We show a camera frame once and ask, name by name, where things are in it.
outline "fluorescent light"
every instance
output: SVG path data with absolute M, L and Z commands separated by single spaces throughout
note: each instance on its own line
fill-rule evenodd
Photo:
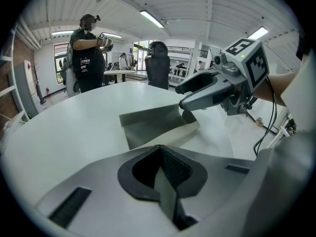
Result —
M 257 40 L 258 38 L 262 37 L 264 34 L 267 34 L 269 31 L 264 29 L 263 27 L 260 27 L 258 30 L 256 30 L 252 35 L 248 37 L 248 39 Z
M 150 21 L 152 21 L 155 25 L 157 25 L 159 28 L 164 28 L 163 24 L 159 22 L 157 19 L 154 18 L 151 14 L 149 14 L 146 10 L 142 10 L 140 12 L 143 16 L 147 17 Z
M 116 35 L 116 34 L 108 34 L 108 33 L 103 33 L 106 36 L 112 36 L 112 37 L 116 37 L 116 38 L 122 38 L 122 36 L 120 35 Z
M 52 35 L 61 35 L 61 34 L 72 34 L 74 30 L 71 31 L 60 31 L 60 32 L 53 32 Z

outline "window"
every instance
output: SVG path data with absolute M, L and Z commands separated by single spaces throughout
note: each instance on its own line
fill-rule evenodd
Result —
M 63 83 L 63 78 L 60 74 L 61 67 L 59 66 L 59 61 L 64 64 L 64 58 L 67 56 L 67 46 L 68 44 L 56 45 L 54 47 L 55 54 L 55 71 L 56 71 L 56 79 L 57 83 Z

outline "black cable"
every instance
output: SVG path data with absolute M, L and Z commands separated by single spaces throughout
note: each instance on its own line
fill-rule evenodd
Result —
M 277 103 L 276 103 L 276 95 L 275 95 L 275 92 L 273 90 L 273 87 L 272 87 L 272 84 L 269 80 L 269 78 L 266 79 L 267 80 L 267 84 L 271 90 L 271 93 L 272 93 L 272 98 L 273 98 L 273 106 L 272 106 L 272 114 L 271 114 L 271 118 L 270 118 L 270 122 L 269 122 L 269 125 L 268 125 L 268 129 L 266 130 L 265 134 L 263 135 L 263 137 L 253 146 L 253 151 L 255 153 L 255 155 L 257 156 L 258 155 L 258 152 L 259 152 L 259 148 L 260 148 L 260 145 L 262 143 L 262 141 L 264 140 L 264 138 L 266 137 L 266 135 L 271 131 L 275 121 L 276 121 L 276 118 L 277 118 Z M 274 108 L 276 108 L 276 112 L 275 112 L 275 117 L 274 117 L 274 120 L 271 124 L 271 121 L 272 121 L 272 117 L 273 117 L 273 112 L 274 112 Z

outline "white table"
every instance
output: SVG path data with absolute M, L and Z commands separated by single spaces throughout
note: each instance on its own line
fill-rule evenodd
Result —
M 183 95 L 137 82 L 69 98 L 35 116 L 9 139 L 1 164 L 8 183 L 30 205 L 86 165 L 129 151 L 119 115 L 179 103 Z M 216 107 L 193 112 L 198 131 L 177 147 L 233 157 Z
M 109 76 L 109 75 L 114 75 L 114 83 L 118 82 L 118 75 L 122 75 L 122 81 L 125 82 L 126 81 L 126 74 L 133 74 L 136 71 L 134 70 L 109 70 L 109 71 L 105 71 L 103 74 L 105 76 Z

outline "ceiling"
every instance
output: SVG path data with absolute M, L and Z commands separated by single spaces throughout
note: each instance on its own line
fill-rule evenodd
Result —
M 139 13 L 142 9 L 168 25 L 158 28 Z M 125 43 L 193 39 L 223 48 L 264 26 L 269 33 L 260 40 L 271 58 L 286 70 L 300 66 L 295 56 L 299 25 L 283 0 L 33 0 L 22 18 L 45 43 L 51 32 L 76 29 L 87 13 L 101 17 L 95 34 L 118 34 L 123 37 L 116 41 Z

